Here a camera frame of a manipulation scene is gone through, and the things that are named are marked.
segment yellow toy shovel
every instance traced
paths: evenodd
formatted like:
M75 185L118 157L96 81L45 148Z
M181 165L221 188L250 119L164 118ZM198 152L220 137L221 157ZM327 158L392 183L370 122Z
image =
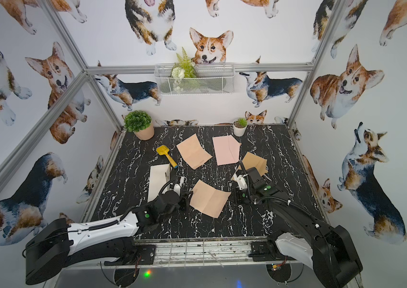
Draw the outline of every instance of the yellow toy shovel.
M170 149L168 149L167 146L162 145L162 146L158 147L156 149L156 151L157 151L157 153L159 153L159 155L166 155L166 157L168 158L168 161L170 161L170 164L173 166L173 168L174 169L177 168L176 162L173 160L173 158L170 155L168 155L168 151L170 151Z

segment wire basket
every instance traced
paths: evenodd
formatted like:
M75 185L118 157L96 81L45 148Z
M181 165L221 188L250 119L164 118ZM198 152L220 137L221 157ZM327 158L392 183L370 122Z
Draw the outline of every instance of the wire basket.
M233 63L198 64L198 78L172 78L174 64L155 66L155 80L161 95L196 95L234 93L235 67Z

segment green shrub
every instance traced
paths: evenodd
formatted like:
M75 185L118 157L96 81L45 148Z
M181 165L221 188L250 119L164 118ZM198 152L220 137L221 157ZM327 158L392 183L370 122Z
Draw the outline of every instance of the green shrub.
M125 117L125 130L128 132L138 132L149 127L152 119L144 111L133 111Z

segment marble surface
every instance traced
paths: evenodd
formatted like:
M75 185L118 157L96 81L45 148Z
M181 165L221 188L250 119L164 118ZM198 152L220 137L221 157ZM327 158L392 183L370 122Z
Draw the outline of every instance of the marble surface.
M213 157L192 170L183 161L176 145L195 133L205 150L214 156L212 137L230 135L232 127L155 127L155 135L148 141L140 141L133 133L126 133L91 220L121 215L127 207L147 201L150 166L168 163L165 156L159 156L155 151L162 144L170 148L169 154L179 165L177 170L172 169L172 176L187 177L187 187L193 187L200 179L222 191L238 189L237 183L230 179L236 164L217 166ZM296 203L323 218L286 126L249 125L244 136L234 138L242 143L241 158L246 152L266 158L267 180L276 182ZM231 198L217 219L191 207L189 213L174 212L157 229L139 235L137 239L254 237L267 236L279 229L294 232L283 219L266 210L265 205L235 204Z

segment paper sheet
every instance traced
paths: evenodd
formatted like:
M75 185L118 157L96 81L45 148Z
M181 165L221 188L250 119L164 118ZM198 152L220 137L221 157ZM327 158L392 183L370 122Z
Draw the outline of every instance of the paper sheet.
M190 199L190 205L213 218L219 217L230 196L230 192L215 189L201 180L197 182L192 191L194 191L194 195Z
M218 165L238 162L240 145L232 135L213 137L214 154Z
M170 180L170 164L154 165L150 167L149 192L147 201L154 200L159 194L160 189Z
M212 158L212 156L202 148L196 134L182 141L176 145L176 147L184 161L194 170Z
M245 157L242 159L242 163L245 166L245 170L248 170L249 168L252 167L256 167L256 170L258 170L260 176L263 176L264 174L267 173L266 169L267 160L259 156L256 156L253 153L247 152L245 154Z

